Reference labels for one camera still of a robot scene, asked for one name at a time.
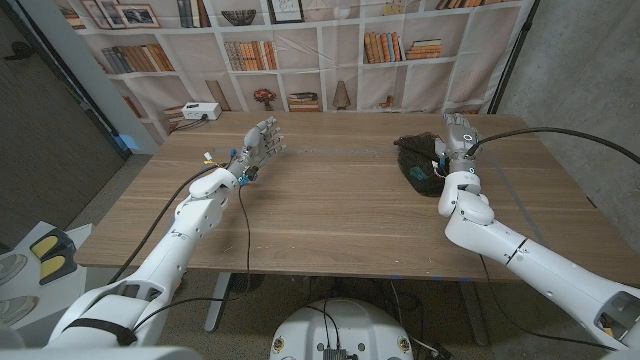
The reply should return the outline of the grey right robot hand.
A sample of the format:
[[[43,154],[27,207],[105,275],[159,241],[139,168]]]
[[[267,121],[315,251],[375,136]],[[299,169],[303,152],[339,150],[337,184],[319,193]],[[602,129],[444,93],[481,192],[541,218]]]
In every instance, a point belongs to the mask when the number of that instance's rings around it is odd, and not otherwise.
[[[478,131],[461,114],[444,114],[446,134],[435,140],[435,153],[442,163],[449,161],[449,172],[469,172],[474,174],[476,162],[467,152],[478,142]]]

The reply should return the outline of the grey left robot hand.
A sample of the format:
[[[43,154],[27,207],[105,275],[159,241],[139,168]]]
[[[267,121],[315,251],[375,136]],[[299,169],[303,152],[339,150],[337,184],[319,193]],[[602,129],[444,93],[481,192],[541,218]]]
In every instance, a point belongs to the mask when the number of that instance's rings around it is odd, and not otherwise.
[[[278,135],[279,131],[273,116],[257,123],[246,133],[243,147],[231,160],[228,170],[236,178],[243,175],[255,177],[272,156],[286,149],[282,143],[284,137]]]

